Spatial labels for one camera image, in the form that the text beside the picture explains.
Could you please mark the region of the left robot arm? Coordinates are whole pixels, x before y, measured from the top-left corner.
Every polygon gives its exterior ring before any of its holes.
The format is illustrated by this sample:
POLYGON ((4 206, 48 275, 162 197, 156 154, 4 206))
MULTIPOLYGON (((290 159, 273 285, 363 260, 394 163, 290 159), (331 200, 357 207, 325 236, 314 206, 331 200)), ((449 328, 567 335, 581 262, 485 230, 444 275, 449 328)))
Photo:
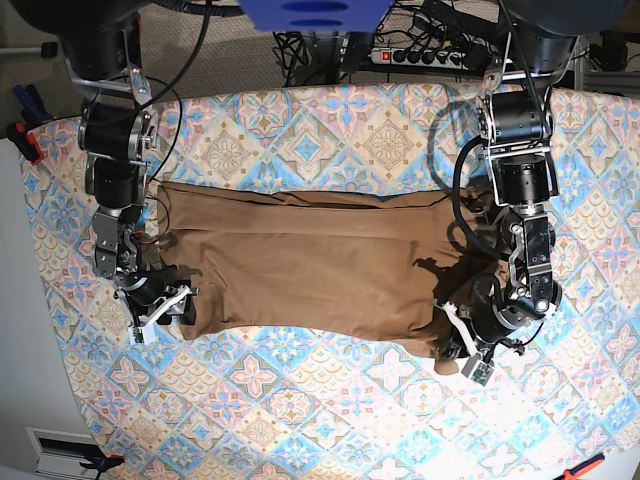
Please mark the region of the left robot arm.
POLYGON ((578 36, 569 27, 546 25, 541 11, 525 1, 499 4, 495 64, 477 102, 480 133, 454 165, 452 207, 470 246, 505 262, 507 280, 479 273, 471 281, 474 304, 440 305, 452 325, 442 359, 466 358, 472 366, 487 367, 499 345, 522 354, 525 342, 511 334, 532 322, 543 324, 560 306, 562 288, 551 265, 555 231, 545 210, 559 194, 550 100, 578 36), (486 156, 494 203, 502 210, 499 236, 505 250, 483 240, 462 215, 462 167, 476 147, 486 156))

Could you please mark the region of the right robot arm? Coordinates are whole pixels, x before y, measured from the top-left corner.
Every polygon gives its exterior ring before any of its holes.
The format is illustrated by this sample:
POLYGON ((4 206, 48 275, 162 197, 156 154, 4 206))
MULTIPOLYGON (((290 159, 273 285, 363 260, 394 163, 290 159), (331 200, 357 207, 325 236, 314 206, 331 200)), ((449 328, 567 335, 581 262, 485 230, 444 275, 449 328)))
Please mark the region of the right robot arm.
POLYGON ((97 202, 93 270, 114 283, 134 328, 192 325, 197 289, 176 266, 152 265, 136 230, 149 183, 143 153, 154 147, 158 127, 142 72, 140 7, 138 1, 79 1, 79 19, 59 36, 72 83, 85 97, 78 141, 88 155, 85 191, 97 202))

